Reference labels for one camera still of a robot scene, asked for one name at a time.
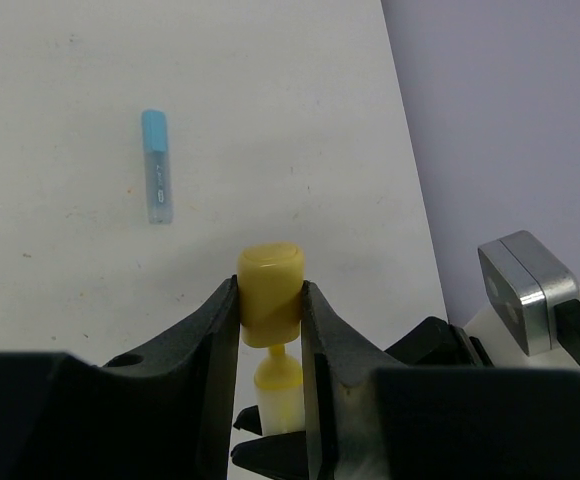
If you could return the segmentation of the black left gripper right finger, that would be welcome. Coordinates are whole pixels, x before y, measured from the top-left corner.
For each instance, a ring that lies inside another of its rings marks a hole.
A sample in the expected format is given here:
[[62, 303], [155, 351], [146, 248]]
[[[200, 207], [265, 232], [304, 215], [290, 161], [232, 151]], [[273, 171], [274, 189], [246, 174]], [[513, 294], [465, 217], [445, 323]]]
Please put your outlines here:
[[313, 479], [580, 479], [580, 372], [409, 367], [305, 282]]

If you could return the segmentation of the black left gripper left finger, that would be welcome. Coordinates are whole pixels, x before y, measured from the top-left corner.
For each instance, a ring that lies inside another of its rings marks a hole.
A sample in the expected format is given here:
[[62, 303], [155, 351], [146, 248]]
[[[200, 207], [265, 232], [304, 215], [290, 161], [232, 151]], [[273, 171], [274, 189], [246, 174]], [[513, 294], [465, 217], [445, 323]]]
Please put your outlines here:
[[0, 479], [223, 479], [239, 344], [225, 280], [107, 364], [0, 352]]

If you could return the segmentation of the yellow marker cap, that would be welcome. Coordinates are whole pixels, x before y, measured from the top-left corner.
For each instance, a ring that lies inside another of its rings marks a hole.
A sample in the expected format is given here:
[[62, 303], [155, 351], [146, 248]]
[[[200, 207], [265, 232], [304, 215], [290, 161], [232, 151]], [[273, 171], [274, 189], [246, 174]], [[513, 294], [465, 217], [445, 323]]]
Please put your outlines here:
[[304, 267], [304, 253], [293, 243], [255, 245], [241, 252], [237, 284], [246, 345], [267, 348], [299, 336]]

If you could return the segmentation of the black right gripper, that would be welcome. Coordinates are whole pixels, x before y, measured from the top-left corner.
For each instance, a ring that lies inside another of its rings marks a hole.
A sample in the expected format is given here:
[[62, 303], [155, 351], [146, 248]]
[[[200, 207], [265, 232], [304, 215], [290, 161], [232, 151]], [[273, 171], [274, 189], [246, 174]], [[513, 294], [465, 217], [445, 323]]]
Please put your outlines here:
[[433, 316], [421, 321], [385, 353], [407, 366], [494, 366], [477, 337]]

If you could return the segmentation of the light blue marker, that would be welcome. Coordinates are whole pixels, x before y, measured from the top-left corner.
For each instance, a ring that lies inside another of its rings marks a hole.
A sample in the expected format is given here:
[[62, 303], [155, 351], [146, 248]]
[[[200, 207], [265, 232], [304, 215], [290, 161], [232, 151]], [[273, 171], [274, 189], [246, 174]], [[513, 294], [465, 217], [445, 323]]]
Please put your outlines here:
[[141, 130], [148, 220], [151, 224], [171, 224], [173, 200], [165, 113], [154, 109], [143, 111]]

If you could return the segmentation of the yellow marker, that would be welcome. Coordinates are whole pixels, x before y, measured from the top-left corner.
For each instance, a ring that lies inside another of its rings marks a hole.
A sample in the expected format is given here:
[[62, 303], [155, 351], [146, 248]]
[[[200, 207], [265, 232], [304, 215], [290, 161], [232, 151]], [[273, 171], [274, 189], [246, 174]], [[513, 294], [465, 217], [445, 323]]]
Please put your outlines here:
[[302, 366], [284, 345], [268, 348], [254, 373], [254, 385], [263, 436], [305, 429]]

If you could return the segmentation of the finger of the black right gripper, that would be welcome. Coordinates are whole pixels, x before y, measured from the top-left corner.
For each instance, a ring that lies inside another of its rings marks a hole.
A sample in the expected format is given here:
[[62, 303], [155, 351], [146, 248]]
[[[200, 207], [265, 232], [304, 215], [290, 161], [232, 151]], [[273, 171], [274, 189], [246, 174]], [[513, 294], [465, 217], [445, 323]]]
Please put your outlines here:
[[257, 406], [241, 410], [233, 428], [257, 435], [256, 439], [239, 443], [232, 449], [230, 457], [235, 466], [268, 479], [309, 479], [304, 430], [264, 436]]

